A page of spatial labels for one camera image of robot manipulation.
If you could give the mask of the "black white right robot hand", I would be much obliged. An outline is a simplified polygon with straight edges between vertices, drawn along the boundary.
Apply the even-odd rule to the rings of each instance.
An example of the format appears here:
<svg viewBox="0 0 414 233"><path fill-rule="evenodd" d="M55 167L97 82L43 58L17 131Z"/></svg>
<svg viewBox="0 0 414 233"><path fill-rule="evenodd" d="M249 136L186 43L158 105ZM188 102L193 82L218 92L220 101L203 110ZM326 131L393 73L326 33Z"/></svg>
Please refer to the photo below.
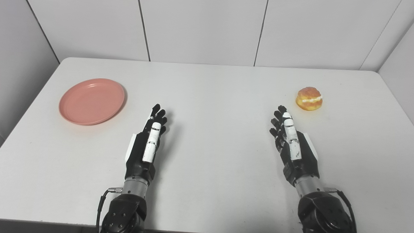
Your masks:
<svg viewBox="0 0 414 233"><path fill-rule="evenodd" d="M293 118L285 106L278 106L271 124L273 128L269 132L274 137L275 146L280 153L286 180L295 186L297 180L303 176L320 178L315 153L305 134L296 130Z"/></svg>

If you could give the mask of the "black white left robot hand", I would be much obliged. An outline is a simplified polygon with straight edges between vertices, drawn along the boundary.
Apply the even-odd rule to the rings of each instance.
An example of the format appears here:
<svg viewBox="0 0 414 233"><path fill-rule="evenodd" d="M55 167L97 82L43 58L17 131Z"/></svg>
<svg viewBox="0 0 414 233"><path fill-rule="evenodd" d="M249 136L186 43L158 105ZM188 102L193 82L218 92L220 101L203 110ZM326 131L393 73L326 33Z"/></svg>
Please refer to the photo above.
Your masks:
<svg viewBox="0 0 414 233"><path fill-rule="evenodd" d="M165 124L167 123L168 119L165 114L166 111L164 109L161 109L160 104L154 105L154 107L151 109L151 113L143 130L138 133L134 139L131 152L129 153L129 157L126 161L125 179L132 177L143 178L148 183L151 183L154 179L156 173L156 169L154 167L156 152L159 148L161 136L167 130ZM145 161L144 153L147 147L151 130L153 130L154 123L159 124L159 130L157 130L159 133L157 140L155 141L153 154L154 156L152 157L151 161Z"/></svg>

